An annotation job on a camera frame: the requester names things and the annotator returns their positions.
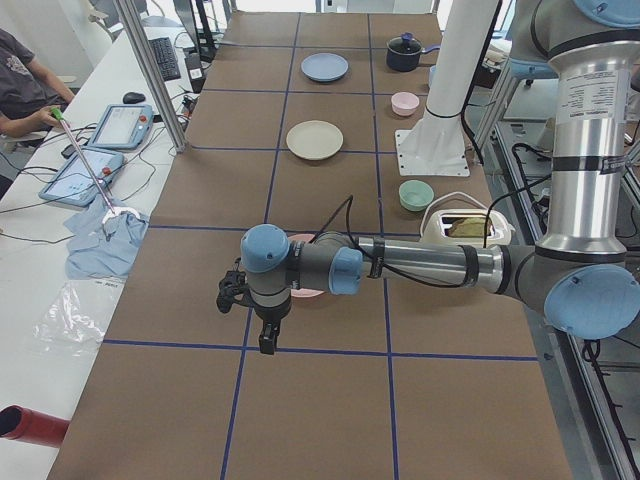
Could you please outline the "pink grabber stick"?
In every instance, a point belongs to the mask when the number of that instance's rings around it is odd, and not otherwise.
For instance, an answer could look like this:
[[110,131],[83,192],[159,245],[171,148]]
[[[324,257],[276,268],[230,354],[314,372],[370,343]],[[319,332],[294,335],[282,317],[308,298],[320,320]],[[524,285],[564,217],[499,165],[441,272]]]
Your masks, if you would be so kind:
[[116,205],[113,204],[112,199],[109,197],[109,195],[107,194],[107,192],[103,188],[103,186],[101,184],[101,181],[95,175],[91,165],[89,164],[85,154],[82,151],[81,146],[78,144],[77,140],[73,136],[73,133],[71,132],[71,129],[70,129],[69,125],[68,125],[68,122],[63,118],[61,110],[58,107],[53,106],[53,107],[50,108],[50,113],[58,121],[58,123],[60,124],[60,126],[64,130],[67,138],[69,139],[71,145],[74,147],[74,150],[76,151],[79,159],[81,160],[82,164],[85,167],[85,170],[89,174],[94,186],[97,188],[100,196],[102,197],[102,199],[103,199],[103,201],[104,201],[104,203],[105,203],[105,205],[107,207],[107,212],[105,213],[105,215],[104,215],[104,217],[102,219],[102,229],[103,229],[103,231],[104,231],[104,233],[106,235],[107,240],[110,240],[111,234],[106,231],[106,225],[110,220],[112,220],[114,218],[117,218],[118,216],[121,216],[121,215],[132,215],[137,220],[140,220],[141,216],[140,216],[139,212],[136,209],[133,209],[133,208],[130,208],[130,207],[116,206]]

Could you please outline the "black computer mouse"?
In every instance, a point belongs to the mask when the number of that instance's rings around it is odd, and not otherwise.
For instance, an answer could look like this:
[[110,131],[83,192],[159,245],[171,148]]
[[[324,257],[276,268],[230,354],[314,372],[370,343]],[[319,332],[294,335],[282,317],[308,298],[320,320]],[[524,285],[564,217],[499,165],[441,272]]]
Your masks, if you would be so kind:
[[146,96],[144,94],[133,91],[125,93],[122,97],[122,103],[127,105],[142,103],[145,100]]

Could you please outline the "pink plate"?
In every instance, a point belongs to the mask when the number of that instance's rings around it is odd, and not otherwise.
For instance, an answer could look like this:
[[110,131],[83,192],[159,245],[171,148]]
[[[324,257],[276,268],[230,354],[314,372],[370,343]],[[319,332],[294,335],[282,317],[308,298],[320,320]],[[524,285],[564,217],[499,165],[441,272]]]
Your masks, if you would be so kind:
[[[313,234],[310,233],[300,233],[300,234],[294,234],[294,235],[289,235],[288,239],[290,241],[303,241],[303,242],[309,242],[310,240],[313,239]],[[301,289],[292,289],[291,290],[291,295],[295,298],[312,298],[312,297],[316,297],[319,295],[322,295],[323,291],[321,290],[314,290],[314,289],[306,289],[306,288],[301,288]]]

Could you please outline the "blue plate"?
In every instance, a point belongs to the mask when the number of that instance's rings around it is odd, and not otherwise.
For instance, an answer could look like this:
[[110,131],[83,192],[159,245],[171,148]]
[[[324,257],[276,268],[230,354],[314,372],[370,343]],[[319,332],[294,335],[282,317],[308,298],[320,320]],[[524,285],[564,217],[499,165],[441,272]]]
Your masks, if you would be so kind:
[[329,83],[344,77],[349,70],[349,63],[337,54],[317,53],[301,62],[301,70],[310,80]]

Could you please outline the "seated person in grey shirt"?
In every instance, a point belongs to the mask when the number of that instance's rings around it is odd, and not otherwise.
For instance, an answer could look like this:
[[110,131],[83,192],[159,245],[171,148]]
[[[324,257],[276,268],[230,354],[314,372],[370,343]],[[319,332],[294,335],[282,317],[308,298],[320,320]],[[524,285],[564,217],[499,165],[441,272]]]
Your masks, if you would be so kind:
[[35,54],[1,30],[1,134],[20,138],[59,127],[51,113],[64,111],[75,94]]

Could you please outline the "red cylinder tube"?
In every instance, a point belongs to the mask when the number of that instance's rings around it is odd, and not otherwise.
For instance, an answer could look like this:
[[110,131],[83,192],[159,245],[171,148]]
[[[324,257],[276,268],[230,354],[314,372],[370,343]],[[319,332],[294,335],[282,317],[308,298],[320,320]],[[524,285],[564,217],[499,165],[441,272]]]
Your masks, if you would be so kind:
[[1,411],[1,438],[59,448],[69,421],[26,407],[11,405]]

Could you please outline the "lower teach pendant tablet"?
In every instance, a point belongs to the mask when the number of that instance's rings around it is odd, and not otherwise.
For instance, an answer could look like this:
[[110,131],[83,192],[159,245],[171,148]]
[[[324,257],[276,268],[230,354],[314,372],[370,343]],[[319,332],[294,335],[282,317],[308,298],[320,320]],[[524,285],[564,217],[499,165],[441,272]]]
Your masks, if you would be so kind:
[[[122,167],[125,157],[122,153],[83,147],[82,151],[94,175],[106,188]],[[77,154],[72,155],[59,169],[54,178],[40,191],[43,200],[60,202],[77,207],[89,205],[99,194],[91,176]]]

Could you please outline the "upper teach pendant tablet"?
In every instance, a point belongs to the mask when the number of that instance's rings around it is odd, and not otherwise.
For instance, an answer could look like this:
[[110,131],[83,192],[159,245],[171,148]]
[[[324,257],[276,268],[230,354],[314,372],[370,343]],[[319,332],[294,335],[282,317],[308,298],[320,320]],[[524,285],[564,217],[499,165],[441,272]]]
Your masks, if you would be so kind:
[[88,145],[113,150],[133,150],[147,136],[153,109],[147,104],[111,104],[104,111]]

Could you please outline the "teach pendant tablet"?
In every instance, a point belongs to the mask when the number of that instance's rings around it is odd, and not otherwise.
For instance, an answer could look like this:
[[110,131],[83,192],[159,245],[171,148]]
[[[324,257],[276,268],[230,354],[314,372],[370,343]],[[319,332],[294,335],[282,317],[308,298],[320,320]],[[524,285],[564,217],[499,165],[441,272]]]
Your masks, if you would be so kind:
[[[82,151],[94,175],[106,188],[122,167],[125,157],[122,153],[83,147]],[[72,155],[59,169],[54,178],[40,191],[43,200],[60,202],[77,207],[89,205],[99,194],[91,176],[77,154]]]
[[88,145],[113,150],[133,150],[147,136],[153,109],[147,104],[111,104],[104,111]]

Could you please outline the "pink bowl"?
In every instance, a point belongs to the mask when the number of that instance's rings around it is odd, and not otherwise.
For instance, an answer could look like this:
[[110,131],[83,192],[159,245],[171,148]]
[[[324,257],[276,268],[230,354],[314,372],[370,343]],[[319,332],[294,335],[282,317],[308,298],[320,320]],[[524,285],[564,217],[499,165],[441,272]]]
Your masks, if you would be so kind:
[[392,111],[398,116],[411,116],[419,106],[420,98],[411,92],[397,92],[391,96]]

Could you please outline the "black keyboard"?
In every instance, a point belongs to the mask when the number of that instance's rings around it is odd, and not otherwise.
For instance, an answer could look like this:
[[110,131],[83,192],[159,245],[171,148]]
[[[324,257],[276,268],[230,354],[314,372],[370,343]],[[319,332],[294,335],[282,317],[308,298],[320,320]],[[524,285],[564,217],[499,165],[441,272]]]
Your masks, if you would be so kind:
[[181,78],[175,49],[169,37],[148,40],[161,77],[164,81]]

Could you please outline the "light blue cup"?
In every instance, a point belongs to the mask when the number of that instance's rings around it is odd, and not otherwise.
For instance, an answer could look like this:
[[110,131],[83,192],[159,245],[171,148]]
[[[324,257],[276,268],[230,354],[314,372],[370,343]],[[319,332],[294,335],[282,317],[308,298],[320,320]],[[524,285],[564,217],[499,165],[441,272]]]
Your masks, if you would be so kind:
[[430,69],[429,69],[428,86],[429,86],[430,90],[433,88],[433,85],[434,85],[434,82],[435,82],[436,71],[437,71],[437,66],[436,65],[432,65],[430,67]]

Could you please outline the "light blue cloth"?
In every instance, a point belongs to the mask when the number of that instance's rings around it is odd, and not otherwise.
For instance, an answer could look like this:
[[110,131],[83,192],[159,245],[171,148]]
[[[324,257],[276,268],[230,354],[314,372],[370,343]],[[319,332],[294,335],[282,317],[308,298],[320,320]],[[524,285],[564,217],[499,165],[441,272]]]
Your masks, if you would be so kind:
[[64,222],[74,235],[68,242],[66,275],[70,279],[126,278],[148,228],[149,217],[120,215],[102,228],[108,208],[96,196],[82,212]]

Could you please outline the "cream toaster with bread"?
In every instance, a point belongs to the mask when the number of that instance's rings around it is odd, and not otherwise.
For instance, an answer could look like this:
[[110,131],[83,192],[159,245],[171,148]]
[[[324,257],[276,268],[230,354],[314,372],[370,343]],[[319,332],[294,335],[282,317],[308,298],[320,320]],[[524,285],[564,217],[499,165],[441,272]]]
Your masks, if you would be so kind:
[[[460,200],[474,208],[437,209],[440,204]],[[431,202],[419,228],[420,241],[439,245],[487,247],[509,245],[515,227],[499,211],[487,216],[488,207],[476,198],[454,191]]]

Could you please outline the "green bowl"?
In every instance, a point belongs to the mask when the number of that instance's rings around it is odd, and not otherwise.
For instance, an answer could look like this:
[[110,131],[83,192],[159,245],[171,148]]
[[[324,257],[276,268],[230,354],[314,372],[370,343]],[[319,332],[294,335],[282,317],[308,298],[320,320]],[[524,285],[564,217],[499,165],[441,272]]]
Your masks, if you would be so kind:
[[421,180],[404,181],[398,189],[401,206],[411,212],[425,210],[434,200],[432,187]]

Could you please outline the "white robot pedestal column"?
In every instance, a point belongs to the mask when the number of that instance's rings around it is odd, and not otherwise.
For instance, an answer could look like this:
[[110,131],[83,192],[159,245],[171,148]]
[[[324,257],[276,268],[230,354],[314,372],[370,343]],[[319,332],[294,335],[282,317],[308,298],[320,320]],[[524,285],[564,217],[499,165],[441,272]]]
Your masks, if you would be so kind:
[[470,175],[463,110],[500,9],[499,0],[452,3],[424,115],[412,129],[395,132],[400,175]]

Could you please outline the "dark blue pot with lid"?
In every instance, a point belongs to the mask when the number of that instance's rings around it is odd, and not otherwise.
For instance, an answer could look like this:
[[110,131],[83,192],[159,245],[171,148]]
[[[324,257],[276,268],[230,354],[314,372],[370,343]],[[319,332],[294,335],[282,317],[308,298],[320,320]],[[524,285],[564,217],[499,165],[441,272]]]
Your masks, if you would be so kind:
[[440,47],[440,44],[423,46],[412,33],[404,32],[387,42],[386,64],[397,72],[411,72],[418,67],[423,55],[438,51]]

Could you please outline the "clear plastic bag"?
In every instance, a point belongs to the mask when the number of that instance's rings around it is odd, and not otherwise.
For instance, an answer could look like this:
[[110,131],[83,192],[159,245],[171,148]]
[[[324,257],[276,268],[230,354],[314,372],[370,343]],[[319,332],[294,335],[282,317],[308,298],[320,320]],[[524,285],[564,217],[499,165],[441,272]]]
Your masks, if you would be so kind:
[[69,280],[33,327],[42,352],[83,356],[102,344],[124,283],[113,279]]

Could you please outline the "cream plate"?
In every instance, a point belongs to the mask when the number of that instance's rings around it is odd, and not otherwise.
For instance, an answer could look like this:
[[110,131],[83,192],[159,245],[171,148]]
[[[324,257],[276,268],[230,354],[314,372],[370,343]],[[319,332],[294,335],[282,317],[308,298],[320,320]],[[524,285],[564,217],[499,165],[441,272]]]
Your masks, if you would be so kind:
[[328,159],[336,154],[344,141],[341,130],[326,121],[310,120],[292,127],[286,136],[288,149],[296,156],[311,161]]

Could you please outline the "aluminium frame post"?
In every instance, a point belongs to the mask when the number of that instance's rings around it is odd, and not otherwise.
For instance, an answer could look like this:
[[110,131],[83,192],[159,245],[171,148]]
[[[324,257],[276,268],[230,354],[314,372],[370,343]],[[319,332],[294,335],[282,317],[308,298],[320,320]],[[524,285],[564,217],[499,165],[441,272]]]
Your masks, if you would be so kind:
[[185,134],[177,119],[135,4],[130,0],[115,0],[114,5],[173,146],[177,153],[182,153],[187,146]]

